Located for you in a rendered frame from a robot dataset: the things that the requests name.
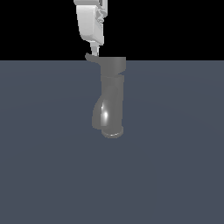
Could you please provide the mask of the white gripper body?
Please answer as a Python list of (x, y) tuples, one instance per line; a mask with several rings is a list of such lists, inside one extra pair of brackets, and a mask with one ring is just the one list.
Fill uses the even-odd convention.
[(104, 44), (103, 22), (105, 18), (104, 3), (78, 3), (76, 5), (79, 32), (88, 42)]

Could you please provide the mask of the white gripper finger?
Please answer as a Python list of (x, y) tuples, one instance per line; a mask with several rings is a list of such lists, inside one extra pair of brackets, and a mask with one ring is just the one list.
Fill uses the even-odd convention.
[(90, 43), (90, 47), (91, 47), (91, 52), (94, 56), (98, 56), (99, 55), (99, 48), (100, 45), (97, 42), (91, 42)]

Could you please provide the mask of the grey faucet lever handle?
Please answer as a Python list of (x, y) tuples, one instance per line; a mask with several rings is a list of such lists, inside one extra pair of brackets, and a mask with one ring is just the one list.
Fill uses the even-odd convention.
[(125, 57), (99, 57), (87, 53), (85, 58), (100, 65), (102, 76), (114, 77), (126, 69)]

